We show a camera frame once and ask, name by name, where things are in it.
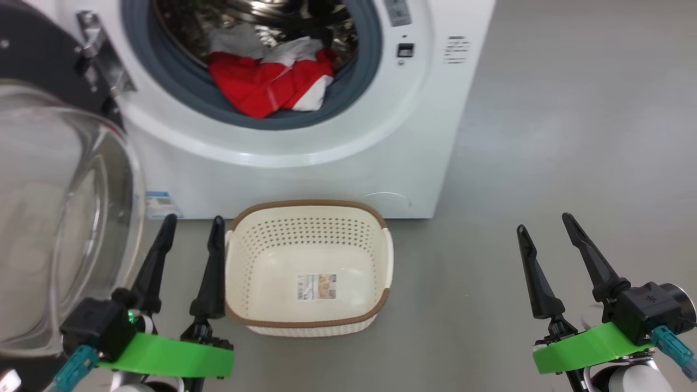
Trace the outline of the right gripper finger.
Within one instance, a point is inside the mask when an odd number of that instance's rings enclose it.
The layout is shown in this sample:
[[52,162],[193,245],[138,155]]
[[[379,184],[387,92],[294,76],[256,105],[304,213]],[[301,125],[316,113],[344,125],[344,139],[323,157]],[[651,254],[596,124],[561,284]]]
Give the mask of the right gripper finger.
[[573,246],[582,255],[583,263],[593,284],[592,295],[595,301],[609,303],[617,298],[618,293],[629,289],[631,287],[629,280],[615,272],[575,217],[565,212],[562,214],[562,220]]
[[516,229],[521,261],[533,318],[552,319],[565,312],[563,302],[555,296],[537,260],[537,248],[524,225]]

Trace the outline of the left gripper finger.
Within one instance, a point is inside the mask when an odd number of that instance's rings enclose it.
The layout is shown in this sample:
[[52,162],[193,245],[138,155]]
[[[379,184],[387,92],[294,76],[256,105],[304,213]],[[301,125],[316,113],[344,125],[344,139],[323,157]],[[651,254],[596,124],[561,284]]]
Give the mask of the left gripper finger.
[[207,239],[207,263],[197,297],[189,314],[195,320],[211,320],[225,315],[225,221],[216,216]]
[[160,312],[160,286],[167,254],[172,248],[178,217],[175,214],[165,216],[155,236],[154,242],[144,259],[139,273],[130,289],[132,309],[153,315]]

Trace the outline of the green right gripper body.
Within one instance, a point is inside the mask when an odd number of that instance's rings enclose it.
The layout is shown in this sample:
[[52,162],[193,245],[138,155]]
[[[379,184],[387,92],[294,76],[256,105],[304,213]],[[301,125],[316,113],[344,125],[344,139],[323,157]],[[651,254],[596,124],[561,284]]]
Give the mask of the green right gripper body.
[[634,345],[612,322],[533,351],[540,374],[560,373],[612,362],[648,350],[654,345]]

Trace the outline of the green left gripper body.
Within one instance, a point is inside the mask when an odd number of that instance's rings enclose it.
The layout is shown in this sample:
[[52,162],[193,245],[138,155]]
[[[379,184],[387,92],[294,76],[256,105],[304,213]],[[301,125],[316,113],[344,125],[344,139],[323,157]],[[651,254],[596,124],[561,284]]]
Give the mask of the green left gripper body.
[[229,341],[212,335],[207,322],[194,322],[179,340],[136,333],[109,369],[142,375],[197,378],[230,377],[236,355]]

